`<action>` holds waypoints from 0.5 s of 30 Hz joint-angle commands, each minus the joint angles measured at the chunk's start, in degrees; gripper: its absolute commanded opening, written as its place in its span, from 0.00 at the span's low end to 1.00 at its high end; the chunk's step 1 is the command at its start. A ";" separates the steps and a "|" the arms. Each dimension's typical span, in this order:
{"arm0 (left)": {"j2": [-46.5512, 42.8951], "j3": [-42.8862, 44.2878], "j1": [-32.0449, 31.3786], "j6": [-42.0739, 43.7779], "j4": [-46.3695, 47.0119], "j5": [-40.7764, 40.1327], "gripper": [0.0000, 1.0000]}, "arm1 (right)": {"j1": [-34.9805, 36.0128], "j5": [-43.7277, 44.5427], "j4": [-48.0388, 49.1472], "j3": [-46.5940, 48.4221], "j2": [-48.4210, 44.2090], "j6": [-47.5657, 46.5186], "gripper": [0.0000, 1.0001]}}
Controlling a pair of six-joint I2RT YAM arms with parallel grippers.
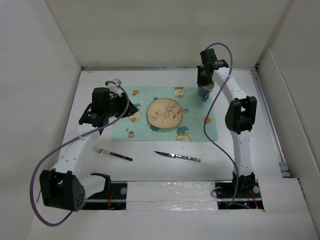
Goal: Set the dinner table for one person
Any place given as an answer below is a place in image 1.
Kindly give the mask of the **purple mug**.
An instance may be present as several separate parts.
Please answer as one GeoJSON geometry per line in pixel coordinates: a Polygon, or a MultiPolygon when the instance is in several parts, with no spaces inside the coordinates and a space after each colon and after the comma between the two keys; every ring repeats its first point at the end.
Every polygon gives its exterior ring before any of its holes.
{"type": "Polygon", "coordinates": [[[201,100],[203,102],[206,102],[209,99],[210,94],[213,91],[214,87],[215,87],[215,83],[214,82],[212,82],[212,83],[210,83],[209,85],[206,85],[206,86],[199,86],[198,87],[197,93],[201,97],[201,100]]]}

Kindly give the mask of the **green cartoon print cloth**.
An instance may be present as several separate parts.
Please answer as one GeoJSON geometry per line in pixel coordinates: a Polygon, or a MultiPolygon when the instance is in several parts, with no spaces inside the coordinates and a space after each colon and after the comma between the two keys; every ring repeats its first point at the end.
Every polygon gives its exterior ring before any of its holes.
{"type": "Polygon", "coordinates": [[[206,142],[204,129],[218,140],[215,114],[209,110],[213,100],[202,101],[195,86],[131,86],[126,90],[138,112],[113,125],[112,140],[206,142]],[[149,105],[162,98],[177,101],[183,109],[182,121],[174,128],[157,128],[147,120],[149,105]]]}

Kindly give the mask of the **round bird pattern plate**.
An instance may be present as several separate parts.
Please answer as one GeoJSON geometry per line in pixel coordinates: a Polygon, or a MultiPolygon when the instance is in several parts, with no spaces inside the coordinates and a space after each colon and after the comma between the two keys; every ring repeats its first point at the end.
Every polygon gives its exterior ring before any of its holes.
{"type": "Polygon", "coordinates": [[[151,126],[159,129],[172,129],[181,123],[183,108],[174,99],[159,98],[148,106],[146,116],[151,126]]]}

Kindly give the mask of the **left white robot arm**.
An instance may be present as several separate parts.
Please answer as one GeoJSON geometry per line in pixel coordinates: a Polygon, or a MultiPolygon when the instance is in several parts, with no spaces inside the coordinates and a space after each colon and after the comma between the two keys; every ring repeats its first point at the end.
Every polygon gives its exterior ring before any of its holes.
{"type": "Polygon", "coordinates": [[[108,174],[93,172],[85,178],[80,178],[79,174],[103,130],[111,126],[109,120],[130,117],[137,111],[118,84],[107,83],[106,87],[93,90],[91,103],[78,121],[76,140],[68,144],[51,170],[43,170],[39,176],[45,206],[77,212],[89,197],[97,194],[104,199],[111,194],[108,174]]]}

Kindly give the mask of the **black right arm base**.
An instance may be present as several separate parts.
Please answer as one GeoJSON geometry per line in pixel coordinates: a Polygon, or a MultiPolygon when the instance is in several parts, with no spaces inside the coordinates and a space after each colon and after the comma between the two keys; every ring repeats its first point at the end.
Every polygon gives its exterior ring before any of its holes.
{"type": "Polygon", "coordinates": [[[257,180],[255,182],[245,182],[244,178],[240,177],[237,190],[235,179],[218,181],[214,183],[214,189],[210,195],[217,200],[219,210],[264,209],[257,180]]]}

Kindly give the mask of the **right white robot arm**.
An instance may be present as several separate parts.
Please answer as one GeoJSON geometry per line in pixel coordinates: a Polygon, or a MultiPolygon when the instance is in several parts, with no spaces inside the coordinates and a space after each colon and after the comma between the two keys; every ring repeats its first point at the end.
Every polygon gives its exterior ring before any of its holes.
{"type": "Polygon", "coordinates": [[[243,197],[255,184],[255,174],[251,163],[250,136],[256,119],[257,99],[247,95],[227,68],[213,70],[203,65],[197,67],[199,87],[216,83],[225,95],[229,107],[225,115],[225,125],[233,141],[234,162],[231,191],[243,197]]]}

